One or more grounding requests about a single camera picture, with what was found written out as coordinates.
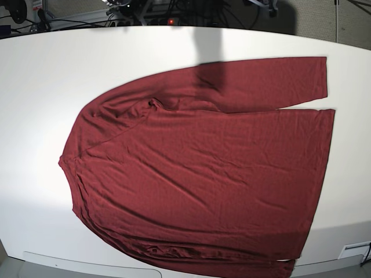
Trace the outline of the dark red long-sleeve T-shirt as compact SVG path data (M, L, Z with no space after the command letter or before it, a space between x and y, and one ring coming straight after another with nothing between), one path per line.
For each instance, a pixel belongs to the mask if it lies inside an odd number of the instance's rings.
M216 62L145 76L79 113L59 165L72 209L159 268L289 277L325 178L327 59Z

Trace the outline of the white label plate on table edge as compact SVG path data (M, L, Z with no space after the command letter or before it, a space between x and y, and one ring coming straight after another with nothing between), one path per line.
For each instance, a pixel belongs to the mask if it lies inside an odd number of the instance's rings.
M347 244L343 247L338 259L362 255L362 260L370 256L370 241L362 243Z

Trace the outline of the black power strip red switch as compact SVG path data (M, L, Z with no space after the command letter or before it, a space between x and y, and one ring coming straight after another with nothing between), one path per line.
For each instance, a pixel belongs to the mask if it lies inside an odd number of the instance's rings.
M121 27L121 26L174 26L179 25L179 18L171 17L171 18L153 18L153 19L130 19L130 18L122 18L122 19L115 19L111 20L108 24L109 27Z

